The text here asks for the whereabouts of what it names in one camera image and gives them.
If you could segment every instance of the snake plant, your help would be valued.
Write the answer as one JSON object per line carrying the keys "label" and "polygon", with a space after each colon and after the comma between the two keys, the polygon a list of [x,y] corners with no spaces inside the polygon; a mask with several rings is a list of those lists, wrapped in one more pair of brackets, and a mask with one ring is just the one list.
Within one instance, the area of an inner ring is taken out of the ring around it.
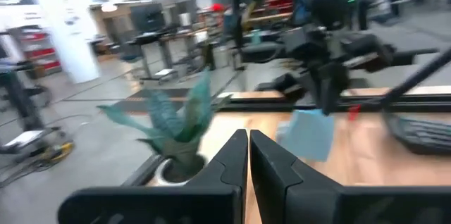
{"label": "snake plant", "polygon": [[173,159],[173,172],[186,178],[196,165],[199,143],[209,128],[213,114],[229,102],[230,97],[212,105],[210,74],[205,70],[201,80],[189,91],[180,115],[164,92],[150,91],[146,103],[153,127],[138,123],[115,106],[98,108],[113,122],[142,131],[147,138],[138,140],[163,157]]}

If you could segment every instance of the ceiling light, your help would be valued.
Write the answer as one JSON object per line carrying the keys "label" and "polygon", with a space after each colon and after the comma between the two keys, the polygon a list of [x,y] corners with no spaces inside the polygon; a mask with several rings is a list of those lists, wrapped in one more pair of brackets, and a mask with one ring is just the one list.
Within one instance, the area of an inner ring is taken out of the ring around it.
{"label": "ceiling light", "polygon": [[105,4],[101,5],[101,10],[103,12],[113,12],[116,11],[116,9],[118,9],[117,5],[115,5],[114,3],[111,2],[106,2]]}

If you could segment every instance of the blue sticky note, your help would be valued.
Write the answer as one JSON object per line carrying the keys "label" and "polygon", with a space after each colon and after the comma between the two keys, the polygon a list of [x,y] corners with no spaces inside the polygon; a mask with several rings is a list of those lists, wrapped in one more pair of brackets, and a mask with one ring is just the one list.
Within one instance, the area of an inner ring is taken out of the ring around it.
{"label": "blue sticky note", "polygon": [[327,161],[333,142],[333,116],[321,110],[294,111],[279,144],[297,157]]}

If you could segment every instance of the gray floor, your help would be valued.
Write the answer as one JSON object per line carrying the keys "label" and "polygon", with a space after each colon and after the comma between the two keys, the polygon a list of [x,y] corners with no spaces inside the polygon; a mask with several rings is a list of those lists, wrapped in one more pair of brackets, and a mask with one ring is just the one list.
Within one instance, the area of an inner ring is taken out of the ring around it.
{"label": "gray floor", "polygon": [[[450,28],[444,26],[447,21],[442,21],[443,18],[449,17],[447,14],[441,17],[436,15],[430,15],[428,18],[427,15],[417,17],[416,20],[409,19],[391,28],[373,25],[373,31],[385,41],[397,45],[400,50],[431,47],[444,50],[451,46]],[[437,32],[440,36],[421,30],[430,26],[432,30],[439,29]],[[161,70],[163,65],[159,59],[158,48],[147,46],[145,49],[151,71],[155,73]],[[185,53],[183,43],[172,43],[171,51],[174,57],[180,58]],[[435,56],[437,54],[419,56],[413,66],[389,68],[372,75],[356,71],[352,72],[352,76],[365,77],[373,87],[392,87]],[[54,104],[42,110],[46,122],[60,117],[85,115],[69,118],[61,123],[68,132],[74,133],[76,148],[66,160],[50,170],[33,173],[0,189],[0,223],[55,223],[58,205],[71,192],[84,187],[120,185],[152,154],[148,148],[134,141],[143,135],[136,130],[108,121],[96,108],[100,104],[113,104],[140,89],[136,82],[130,81],[127,75],[124,75],[124,72],[130,69],[130,65],[124,65],[119,61],[105,61],[100,67],[101,77],[83,84],[72,84],[63,73],[43,80],[43,84],[49,86],[54,93]],[[259,83],[271,81],[287,71],[276,61],[264,65],[252,64],[243,74],[225,86],[236,73],[230,67],[221,68],[212,73],[212,92],[252,90]],[[422,84],[448,85],[450,79],[451,70],[446,67]],[[194,82],[195,79],[181,83],[169,82],[163,87],[190,87]],[[136,119],[150,125],[149,119],[145,116]],[[78,128],[79,124],[86,121],[90,123]],[[1,139],[8,141],[19,133],[20,128],[14,111],[2,113]]]}

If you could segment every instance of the table surface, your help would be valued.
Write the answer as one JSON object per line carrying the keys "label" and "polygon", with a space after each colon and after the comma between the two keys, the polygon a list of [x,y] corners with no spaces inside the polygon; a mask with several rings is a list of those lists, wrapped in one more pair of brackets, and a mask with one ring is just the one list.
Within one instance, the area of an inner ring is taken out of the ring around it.
{"label": "table surface", "polygon": [[[375,95],[387,90],[355,89],[352,93]],[[450,91],[451,86],[418,87],[410,94],[443,94]],[[279,96],[277,92],[245,92],[234,93],[233,98]],[[199,152],[210,161],[230,136],[241,128],[246,128],[248,132],[250,129],[260,130],[275,139],[279,122],[289,121],[290,116],[290,113],[218,113],[204,135]],[[409,113],[408,116],[451,123],[451,115],[442,113]],[[362,113],[353,122],[349,122],[344,113],[336,113],[334,118],[335,134],[328,160],[323,163],[304,160],[317,171],[342,185],[451,185],[451,157],[412,154],[389,135],[380,114]],[[246,208],[246,223],[261,223],[250,170]]]}

